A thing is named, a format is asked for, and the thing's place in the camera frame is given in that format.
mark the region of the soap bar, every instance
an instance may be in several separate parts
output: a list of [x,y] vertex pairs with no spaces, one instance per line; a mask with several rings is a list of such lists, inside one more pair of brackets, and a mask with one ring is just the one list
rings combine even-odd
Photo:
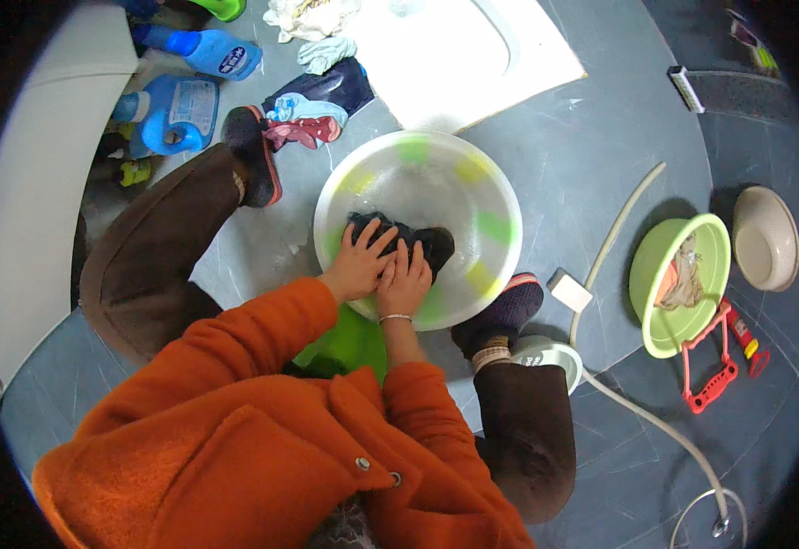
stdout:
[[573,280],[564,269],[556,270],[546,287],[558,301],[577,313],[582,313],[585,306],[591,301],[591,293],[583,288],[579,282]]

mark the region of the sleeve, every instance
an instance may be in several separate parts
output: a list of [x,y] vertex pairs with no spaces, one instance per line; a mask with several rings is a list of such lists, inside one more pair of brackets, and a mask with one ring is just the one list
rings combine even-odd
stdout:
[[445,386],[445,374],[427,362],[408,362],[387,372],[383,386],[388,421],[467,479],[516,539],[529,540],[518,511],[491,480],[476,438]]
[[337,319],[329,289],[306,278],[196,321],[108,394],[76,437],[112,431],[236,381],[280,373]]

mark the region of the white bowl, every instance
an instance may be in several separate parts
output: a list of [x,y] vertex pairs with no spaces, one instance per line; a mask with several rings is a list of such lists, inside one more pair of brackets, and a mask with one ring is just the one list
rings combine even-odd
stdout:
[[751,286],[784,291],[799,272],[799,231],[778,194],[750,187],[735,203],[732,230],[735,260]]
[[[512,278],[521,253],[521,210],[509,180],[481,150],[453,135],[400,131],[371,140],[329,176],[314,214],[322,269],[338,253],[348,214],[380,210],[412,228],[444,226],[455,254],[414,317],[419,331],[469,320]],[[372,296],[352,301],[377,320]]]
[[512,361],[522,366],[556,365],[564,370],[567,394],[579,387],[582,379],[582,357],[568,344],[545,335],[525,335],[515,344]]

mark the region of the blue bottle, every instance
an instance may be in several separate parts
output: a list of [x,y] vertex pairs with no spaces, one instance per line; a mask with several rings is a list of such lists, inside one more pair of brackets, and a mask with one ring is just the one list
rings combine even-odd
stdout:
[[181,55],[198,72],[243,80],[259,66],[262,50],[226,31],[175,31],[159,25],[137,25],[131,38],[138,44]]
[[[143,91],[119,98],[112,118],[135,122],[131,143],[141,141],[157,155],[199,151],[210,144],[217,121],[219,88],[208,76],[161,75]],[[146,156],[132,147],[132,156]]]

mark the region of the light blue cloth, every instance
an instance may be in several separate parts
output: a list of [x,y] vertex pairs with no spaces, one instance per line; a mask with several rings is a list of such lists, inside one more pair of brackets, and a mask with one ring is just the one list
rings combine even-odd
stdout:
[[298,50],[299,65],[308,65],[309,75],[322,75],[332,65],[356,54],[356,42],[350,38],[330,36],[318,42],[308,42]]
[[331,116],[344,128],[348,123],[348,112],[329,101],[309,101],[301,93],[291,91],[274,100],[274,110],[265,117],[278,122],[289,122],[297,118],[321,118]]

